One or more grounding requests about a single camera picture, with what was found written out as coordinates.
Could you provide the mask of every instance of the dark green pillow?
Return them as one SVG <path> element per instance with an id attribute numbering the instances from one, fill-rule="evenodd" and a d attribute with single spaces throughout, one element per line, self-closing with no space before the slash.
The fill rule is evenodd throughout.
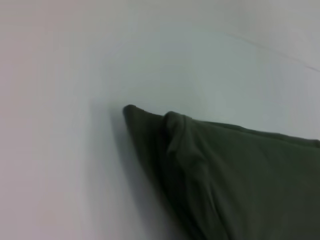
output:
<path id="1" fill-rule="evenodd" d="M 320 239 L 318 140 L 123 112 L 139 159 L 192 239 Z"/>

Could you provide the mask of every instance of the green fabric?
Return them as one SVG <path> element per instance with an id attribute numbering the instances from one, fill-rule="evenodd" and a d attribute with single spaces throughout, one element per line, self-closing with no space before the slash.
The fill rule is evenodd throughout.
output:
<path id="1" fill-rule="evenodd" d="M 320 239 L 318 140 L 133 105 L 123 112 L 139 159 L 191 239 Z"/>

